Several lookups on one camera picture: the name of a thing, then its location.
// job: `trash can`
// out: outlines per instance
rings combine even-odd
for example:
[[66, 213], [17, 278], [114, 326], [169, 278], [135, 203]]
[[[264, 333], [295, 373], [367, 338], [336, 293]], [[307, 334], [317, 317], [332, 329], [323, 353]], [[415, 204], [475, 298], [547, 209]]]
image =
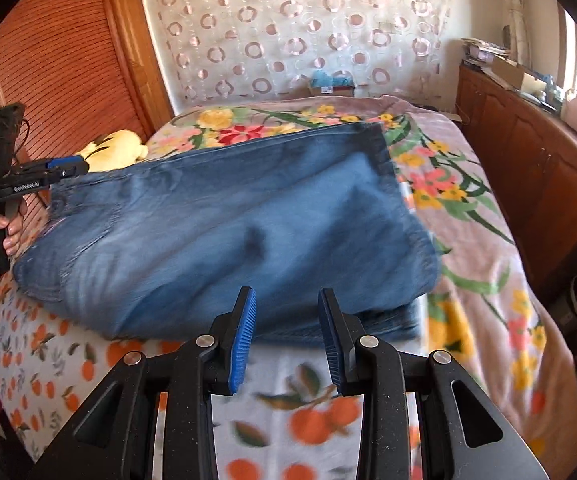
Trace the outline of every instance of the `trash can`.
[[549, 308], [549, 314], [563, 335], [569, 335], [577, 329], [577, 276], [571, 280], [566, 292]]

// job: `black wire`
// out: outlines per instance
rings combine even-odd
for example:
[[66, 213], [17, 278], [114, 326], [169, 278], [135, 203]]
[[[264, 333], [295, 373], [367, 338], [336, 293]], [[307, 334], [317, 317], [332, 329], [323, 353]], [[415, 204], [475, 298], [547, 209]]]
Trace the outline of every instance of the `black wire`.
[[17, 154], [19, 153], [19, 151], [22, 149], [22, 147], [24, 147], [24, 144], [26, 144], [26, 141], [28, 140], [28, 134], [30, 133], [30, 123], [26, 119], [22, 120], [26, 124], [26, 135], [24, 136], [24, 140], [22, 140], [20, 145], [17, 147], [17, 150], [15, 150], [15, 153], [13, 153], [15, 160], [17, 160]]

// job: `floral blanket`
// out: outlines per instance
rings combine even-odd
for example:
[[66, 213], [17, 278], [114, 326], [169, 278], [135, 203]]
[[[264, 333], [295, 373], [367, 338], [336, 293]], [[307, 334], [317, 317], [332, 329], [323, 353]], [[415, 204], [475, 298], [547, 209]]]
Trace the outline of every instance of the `floral blanket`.
[[[421, 302], [427, 303], [421, 306], [425, 336], [401, 349], [448, 349], [514, 425], [550, 477], [566, 478], [577, 464], [573, 359], [527, 285], [517, 248], [477, 158], [448, 119], [392, 97], [198, 107], [153, 136], [149, 157], [358, 120], [384, 124], [399, 178], [410, 185], [417, 214], [434, 232], [442, 253], [441, 279]], [[27, 229], [25, 245], [42, 226], [40, 222]], [[0, 396], [35, 459], [127, 351], [154, 355], [178, 346], [104, 340], [49, 315], [17, 291], [10, 274], [0, 283]], [[165, 397], [160, 409], [159, 452]], [[413, 403], [409, 411], [413, 478], [421, 478]], [[355, 478], [361, 399], [335, 396], [324, 352], [254, 345], [242, 392], [233, 398], [215, 397], [213, 412], [220, 478]]]

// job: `wooden cabinet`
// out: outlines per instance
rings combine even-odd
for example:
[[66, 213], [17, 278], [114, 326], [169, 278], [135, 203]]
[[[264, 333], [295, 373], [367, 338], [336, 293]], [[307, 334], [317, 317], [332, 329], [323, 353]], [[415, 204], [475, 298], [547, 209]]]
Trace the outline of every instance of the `wooden cabinet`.
[[527, 278], [548, 303], [577, 274], [577, 134], [464, 66], [457, 110]]

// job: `curtain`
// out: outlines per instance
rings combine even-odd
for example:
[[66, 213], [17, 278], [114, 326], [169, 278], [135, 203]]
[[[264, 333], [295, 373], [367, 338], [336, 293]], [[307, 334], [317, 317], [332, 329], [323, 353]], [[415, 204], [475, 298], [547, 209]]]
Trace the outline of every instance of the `curtain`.
[[357, 96], [433, 102], [451, 0], [144, 0], [175, 112], [309, 95], [317, 70]]
[[531, 67], [531, 49], [524, 20], [524, 0], [504, 0], [507, 23], [511, 30], [511, 59]]

